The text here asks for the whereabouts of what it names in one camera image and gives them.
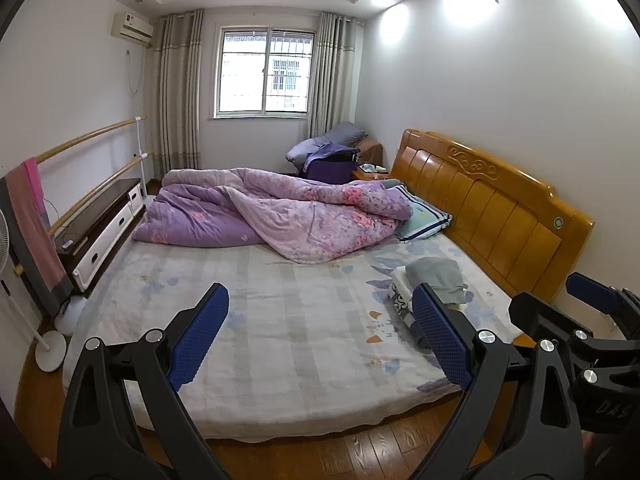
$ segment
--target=headboard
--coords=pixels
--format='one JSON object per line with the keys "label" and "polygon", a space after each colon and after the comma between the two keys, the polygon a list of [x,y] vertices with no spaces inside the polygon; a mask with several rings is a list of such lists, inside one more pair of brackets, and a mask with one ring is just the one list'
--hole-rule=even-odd
{"label": "headboard", "polygon": [[391,176],[454,216],[447,237],[510,296],[555,298],[593,228],[553,186],[434,132],[402,134]]}

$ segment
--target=blue gripper pad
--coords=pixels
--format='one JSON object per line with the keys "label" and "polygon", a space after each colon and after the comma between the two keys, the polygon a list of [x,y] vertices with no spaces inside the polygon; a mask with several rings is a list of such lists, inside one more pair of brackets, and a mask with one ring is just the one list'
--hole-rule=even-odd
{"label": "blue gripper pad", "polygon": [[435,296],[433,291],[431,294],[428,293],[424,285],[415,288],[412,301],[415,320],[429,342],[429,346],[436,355],[447,379],[466,390],[473,380],[467,346],[443,312],[446,307],[431,295]]}
{"label": "blue gripper pad", "polygon": [[205,300],[171,353],[167,380],[174,392],[193,381],[228,312],[229,293],[219,285]]}
{"label": "blue gripper pad", "polygon": [[614,314],[620,308],[618,293],[615,290],[580,272],[574,272],[566,279],[566,291],[604,314]]}

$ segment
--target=floral comforter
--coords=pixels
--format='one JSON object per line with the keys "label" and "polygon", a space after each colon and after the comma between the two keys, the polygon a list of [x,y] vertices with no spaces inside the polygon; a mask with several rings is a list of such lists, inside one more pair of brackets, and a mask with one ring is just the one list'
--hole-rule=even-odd
{"label": "floral comforter", "polygon": [[266,242],[300,264],[339,258],[391,236],[412,210],[380,182],[342,186],[250,170],[173,170],[135,240],[191,247]]}

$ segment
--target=bed sheet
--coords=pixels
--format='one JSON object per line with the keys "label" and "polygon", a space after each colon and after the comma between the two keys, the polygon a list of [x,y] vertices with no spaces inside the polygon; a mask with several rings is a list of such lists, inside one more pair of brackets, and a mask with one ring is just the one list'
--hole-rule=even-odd
{"label": "bed sheet", "polygon": [[[510,299],[445,235],[395,238],[324,264],[300,265],[267,245],[182,248],[128,240],[102,277],[72,338],[63,381],[84,341],[130,342],[164,328],[213,282],[229,314],[180,398],[205,438],[261,442],[377,424],[458,389],[430,351],[418,350],[388,297],[390,274],[422,256],[458,261],[468,283],[462,311],[505,342],[520,331]],[[152,428],[127,384],[140,426]]]}

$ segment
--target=electric fan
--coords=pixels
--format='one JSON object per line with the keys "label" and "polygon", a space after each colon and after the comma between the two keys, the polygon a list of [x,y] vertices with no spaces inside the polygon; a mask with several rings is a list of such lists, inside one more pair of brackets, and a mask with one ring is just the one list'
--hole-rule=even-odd
{"label": "electric fan", "polygon": [[[0,274],[4,270],[4,266],[6,265],[8,259],[9,229],[6,226],[4,214],[2,213],[2,210],[0,210]],[[14,310],[20,315],[20,317],[29,327],[30,332],[32,332],[34,337],[38,340],[38,345],[36,346],[36,363],[40,367],[40,370],[42,370],[43,372],[52,372],[53,370],[56,370],[65,359],[65,337],[57,330],[50,330],[44,336],[41,336],[38,331],[31,326],[31,323],[24,315],[24,312],[20,309],[17,303],[15,303],[15,300],[12,297],[11,292],[6,286],[4,280],[0,279],[0,284],[4,289],[4,293],[6,294],[9,303],[11,303]]]}

